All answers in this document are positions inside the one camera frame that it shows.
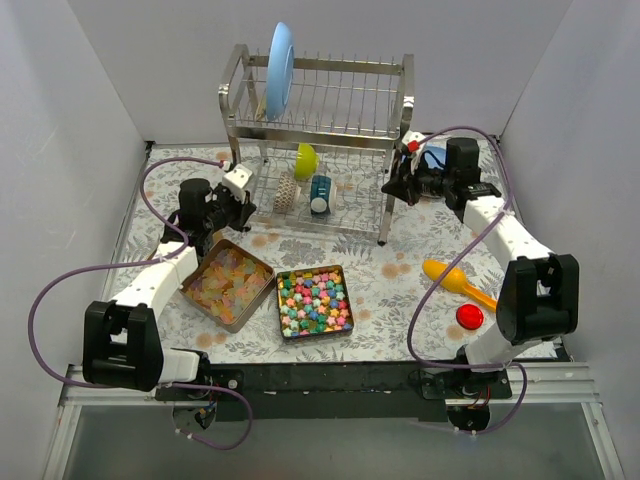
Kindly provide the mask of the popsicle candy tin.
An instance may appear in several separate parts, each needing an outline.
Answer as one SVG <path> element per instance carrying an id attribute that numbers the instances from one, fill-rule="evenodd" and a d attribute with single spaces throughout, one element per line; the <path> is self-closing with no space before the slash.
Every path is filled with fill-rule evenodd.
<path id="1" fill-rule="evenodd" d="M 239 332 L 275 286 L 271 266 L 228 239 L 217 242 L 180 290 L 229 333 Z"/>

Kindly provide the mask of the steel dish rack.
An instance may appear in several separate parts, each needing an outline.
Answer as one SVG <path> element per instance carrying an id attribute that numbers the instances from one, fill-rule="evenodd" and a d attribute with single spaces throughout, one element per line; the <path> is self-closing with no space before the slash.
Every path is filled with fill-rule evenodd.
<path id="1" fill-rule="evenodd" d="M 237 44 L 218 89 L 235 160 L 242 159 L 244 142 L 259 150 L 261 161 L 251 193 L 256 220 L 295 229 L 363 234 L 385 244 L 395 200 L 381 188 L 413 116 L 413 55 L 389 61 L 298 57 L 284 114 L 273 122 L 256 122 L 256 108 L 265 97 L 267 65 L 267 56 Z M 314 147 L 318 174 L 328 176 L 336 190 L 336 204 L 328 215 L 311 214 L 308 180 L 300 182 L 299 199 L 291 211 L 273 212 L 280 174 L 293 175 L 300 143 Z"/>

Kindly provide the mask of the yellow plastic scoop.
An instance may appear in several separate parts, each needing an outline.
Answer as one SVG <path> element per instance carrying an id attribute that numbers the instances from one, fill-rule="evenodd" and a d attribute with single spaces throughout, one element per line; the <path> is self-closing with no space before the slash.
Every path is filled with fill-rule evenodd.
<path id="1" fill-rule="evenodd" d="M 423 272 L 432 281 L 436 281 L 446 268 L 446 264 L 433 259 L 425 260 L 422 265 Z M 440 285 L 451 293 L 468 297 L 492 313 L 496 312 L 497 301 L 473 286 L 468 281 L 465 273 L 458 267 L 454 267 L 440 282 Z"/>

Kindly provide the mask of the star candy tin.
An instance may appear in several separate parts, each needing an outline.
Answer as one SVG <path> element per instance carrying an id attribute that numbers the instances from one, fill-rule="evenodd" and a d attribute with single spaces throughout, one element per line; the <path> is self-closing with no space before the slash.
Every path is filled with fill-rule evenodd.
<path id="1" fill-rule="evenodd" d="M 341 266 L 276 274 L 279 329 L 286 343 L 348 336 L 355 327 Z"/>

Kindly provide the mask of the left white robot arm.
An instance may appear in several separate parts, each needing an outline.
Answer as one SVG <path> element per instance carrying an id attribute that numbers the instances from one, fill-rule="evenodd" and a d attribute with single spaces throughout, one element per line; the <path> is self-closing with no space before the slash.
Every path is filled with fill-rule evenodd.
<path id="1" fill-rule="evenodd" d="M 249 192 L 251 177 L 248 169 L 237 167 L 216 187 L 203 178 L 180 184 L 179 208 L 165 219 L 155 263 L 146 265 L 110 301 L 94 301 L 85 311 L 85 381 L 143 392 L 178 382 L 193 400 L 211 392 L 213 377 L 200 367 L 204 355 L 163 347 L 157 320 L 212 248 L 213 234 L 226 227 L 247 229 L 256 211 Z"/>

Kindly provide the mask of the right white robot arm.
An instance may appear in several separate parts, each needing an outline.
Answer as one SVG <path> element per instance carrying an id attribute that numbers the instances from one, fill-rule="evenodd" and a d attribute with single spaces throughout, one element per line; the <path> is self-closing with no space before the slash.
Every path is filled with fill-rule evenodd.
<path id="1" fill-rule="evenodd" d="M 513 215 L 512 197 L 482 181 L 475 139 L 448 139 L 444 162 L 437 168 L 426 162 L 427 141 L 418 132 L 405 134 L 383 193 L 409 205 L 425 194 L 443 198 L 504 271 L 494 324 L 463 346 L 454 360 L 422 362 L 455 369 L 454 389 L 471 398 L 488 386 L 487 372 L 500 371 L 529 348 L 576 330 L 580 267 L 574 256 L 556 254 L 536 240 Z"/>

